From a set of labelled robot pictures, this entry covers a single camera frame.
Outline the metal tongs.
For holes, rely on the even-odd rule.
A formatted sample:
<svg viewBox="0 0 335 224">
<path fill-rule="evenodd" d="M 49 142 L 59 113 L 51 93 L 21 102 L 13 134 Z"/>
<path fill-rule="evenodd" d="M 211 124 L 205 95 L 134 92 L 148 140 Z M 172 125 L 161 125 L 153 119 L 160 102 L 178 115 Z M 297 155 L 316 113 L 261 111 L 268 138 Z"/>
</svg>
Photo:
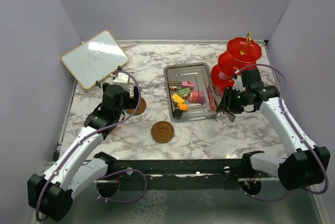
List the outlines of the metal tongs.
<svg viewBox="0 0 335 224">
<path fill-rule="evenodd" d="M 206 91 L 212 114 L 223 113 L 228 117 L 230 122 L 233 122 L 236 116 L 229 109 L 231 90 L 228 90 L 228 93 L 222 94 L 220 91 L 213 89 L 213 86 L 209 84 Z"/>
</svg>

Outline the brown layered cake slice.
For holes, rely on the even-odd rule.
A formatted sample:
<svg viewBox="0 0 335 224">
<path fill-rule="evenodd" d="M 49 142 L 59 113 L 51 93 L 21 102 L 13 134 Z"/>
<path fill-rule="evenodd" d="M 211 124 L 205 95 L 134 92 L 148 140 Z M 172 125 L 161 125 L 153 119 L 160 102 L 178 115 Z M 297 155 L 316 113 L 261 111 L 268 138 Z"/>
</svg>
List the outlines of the brown layered cake slice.
<svg viewBox="0 0 335 224">
<path fill-rule="evenodd" d="M 175 91 L 175 90 L 178 90 L 178 89 L 182 88 L 181 82 L 178 82 L 178 81 L 170 81 L 168 83 L 168 86 L 169 86 L 169 89 L 172 90 L 172 91 Z"/>
</svg>

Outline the stainless steel tray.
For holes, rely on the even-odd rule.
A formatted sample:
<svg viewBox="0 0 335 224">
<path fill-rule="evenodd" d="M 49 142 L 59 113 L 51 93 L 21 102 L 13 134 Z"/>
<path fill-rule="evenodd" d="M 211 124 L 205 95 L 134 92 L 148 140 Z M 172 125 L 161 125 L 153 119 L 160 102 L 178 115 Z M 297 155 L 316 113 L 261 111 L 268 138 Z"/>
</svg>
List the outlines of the stainless steel tray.
<svg viewBox="0 0 335 224">
<path fill-rule="evenodd" d="M 214 100 L 214 89 L 211 84 L 210 68 L 206 63 L 191 63 L 169 65 L 164 68 L 164 80 L 169 113 L 174 122 L 186 122 L 192 120 L 217 118 L 219 113 L 216 112 L 216 102 Z M 191 81 L 195 83 L 195 90 L 204 92 L 204 103 L 192 103 L 187 100 L 188 111 L 183 112 L 180 118 L 173 115 L 177 109 L 175 102 L 172 100 L 172 91 L 169 87 L 170 82 Z"/>
</svg>

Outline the black round cookie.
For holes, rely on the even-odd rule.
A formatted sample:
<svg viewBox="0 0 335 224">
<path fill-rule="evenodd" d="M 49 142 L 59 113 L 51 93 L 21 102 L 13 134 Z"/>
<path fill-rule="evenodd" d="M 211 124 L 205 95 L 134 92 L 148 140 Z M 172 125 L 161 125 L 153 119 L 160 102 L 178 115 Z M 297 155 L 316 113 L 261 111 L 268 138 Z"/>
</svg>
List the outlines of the black round cookie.
<svg viewBox="0 0 335 224">
<path fill-rule="evenodd" d="M 180 110 L 180 109 L 175 109 L 175 110 L 173 111 L 173 117 L 176 118 L 176 119 L 181 118 L 182 115 L 183 115 L 183 111 Z"/>
</svg>

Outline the red three-tier cake stand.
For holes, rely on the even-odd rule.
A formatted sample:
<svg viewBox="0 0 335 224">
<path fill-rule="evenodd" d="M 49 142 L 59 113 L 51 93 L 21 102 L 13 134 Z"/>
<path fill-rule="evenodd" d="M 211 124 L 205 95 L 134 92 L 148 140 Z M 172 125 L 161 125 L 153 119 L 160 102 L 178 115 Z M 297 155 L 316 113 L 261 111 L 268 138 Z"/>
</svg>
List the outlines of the red three-tier cake stand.
<svg viewBox="0 0 335 224">
<path fill-rule="evenodd" d="M 252 64 L 256 64 L 261 56 L 262 48 L 252 39 L 251 33 L 246 37 L 231 39 L 211 70 L 211 83 L 215 93 L 222 96 L 226 87 L 233 87 L 235 84 L 235 72 L 243 67 L 254 68 Z"/>
</svg>

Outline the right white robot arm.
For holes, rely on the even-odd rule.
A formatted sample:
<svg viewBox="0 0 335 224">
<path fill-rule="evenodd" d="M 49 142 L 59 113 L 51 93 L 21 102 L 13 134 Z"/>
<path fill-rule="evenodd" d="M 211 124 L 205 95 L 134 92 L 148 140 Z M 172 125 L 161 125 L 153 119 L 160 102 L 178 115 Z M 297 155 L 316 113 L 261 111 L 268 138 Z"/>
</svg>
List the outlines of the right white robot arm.
<svg viewBox="0 0 335 224">
<path fill-rule="evenodd" d="M 271 124 L 287 155 L 282 159 L 263 151 L 245 153 L 240 165 L 241 173 L 245 177 L 253 177 L 258 172 L 267 173 L 278 178 L 288 191 L 301 188 L 313 193 L 309 186 L 324 184 L 322 190 L 315 192 L 324 194 L 329 188 L 328 149 L 317 146 L 304 133 L 286 107 L 282 92 L 275 86 L 264 85 L 256 64 L 236 70 L 233 79 L 234 85 L 225 88 L 217 111 L 234 121 L 246 106 L 253 106 L 253 111 L 259 111 Z"/>
</svg>

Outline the pink cake with cherry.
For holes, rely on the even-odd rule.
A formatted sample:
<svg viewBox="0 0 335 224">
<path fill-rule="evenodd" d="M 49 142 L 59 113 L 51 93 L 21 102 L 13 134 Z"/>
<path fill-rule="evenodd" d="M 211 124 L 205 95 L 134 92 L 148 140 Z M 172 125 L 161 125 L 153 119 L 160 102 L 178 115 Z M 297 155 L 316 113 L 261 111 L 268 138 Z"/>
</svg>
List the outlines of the pink cake with cherry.
<svg viewBox="0 0 335 224">
<path fill-rule="evenodd" d="M 195 87 L 195 82 L 192 82 L 192 81 L 182 81 L 181 82 L 181 86 L 182 86 L 182 88 L 189 88 L 192 91 L 194 89 L 194 87 Z"/>
</svg>

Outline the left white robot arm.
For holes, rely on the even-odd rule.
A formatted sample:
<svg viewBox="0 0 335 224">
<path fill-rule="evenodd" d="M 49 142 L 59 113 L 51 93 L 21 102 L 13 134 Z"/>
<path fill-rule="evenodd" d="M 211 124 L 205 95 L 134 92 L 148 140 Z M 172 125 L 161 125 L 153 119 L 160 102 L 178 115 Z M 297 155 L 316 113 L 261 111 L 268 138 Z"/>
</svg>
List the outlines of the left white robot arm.
<svg viewBox="0 0 335 224">
<path fill-rule="evenodd" d="M 141 90 L 134 86 L 134 95 L 120 85 L 103 84 L 102 101 L 87 116 L 76 140 L 51 167 L 41 175 L 33 174 L 27 182 L 28 205 L 35 209 L 35 218 L 43 222 L 48 218 L 60 221 L 69 212 L 74 190 L 72 180 L 88 155 L 100 145 L 109 133 L 121 123 L 124 110 L 137 110 Z"/>
</svg>

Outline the orange fish-shaped pastry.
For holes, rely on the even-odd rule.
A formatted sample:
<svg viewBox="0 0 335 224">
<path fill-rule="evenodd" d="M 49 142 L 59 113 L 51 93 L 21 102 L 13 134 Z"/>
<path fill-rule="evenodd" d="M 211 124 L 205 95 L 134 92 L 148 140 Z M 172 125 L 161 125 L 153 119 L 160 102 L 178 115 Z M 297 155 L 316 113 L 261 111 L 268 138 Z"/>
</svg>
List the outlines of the orange fish-shaped pastry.
<svg viewBox="0 0 335 224">
<path fill-rule="evenodd" d="M 188 111 L 188 104 L 180 103 L 180 104 L 178 104 L 178 108 L 179 108 L 181 111 Z"/>
</svg>

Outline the green layered cake slice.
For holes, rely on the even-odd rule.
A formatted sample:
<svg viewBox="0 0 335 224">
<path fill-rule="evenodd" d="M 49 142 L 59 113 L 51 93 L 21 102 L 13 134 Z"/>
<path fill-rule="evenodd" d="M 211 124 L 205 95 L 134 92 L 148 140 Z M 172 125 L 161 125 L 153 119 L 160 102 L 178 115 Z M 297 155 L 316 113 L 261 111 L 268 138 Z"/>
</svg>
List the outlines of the green layered cake slice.
<svg viewBox="0 0 335 224">
<path fill-rule="evenodd" d="M 186 96 L 189 96 L 191 94 L 192 90 L 189 88 L 189 87 L 186 87 L 186 88 L 183 88 L 183 89 L 180 89 L 177 91 L 177 94 L 184 98 Z"/>
</svg>

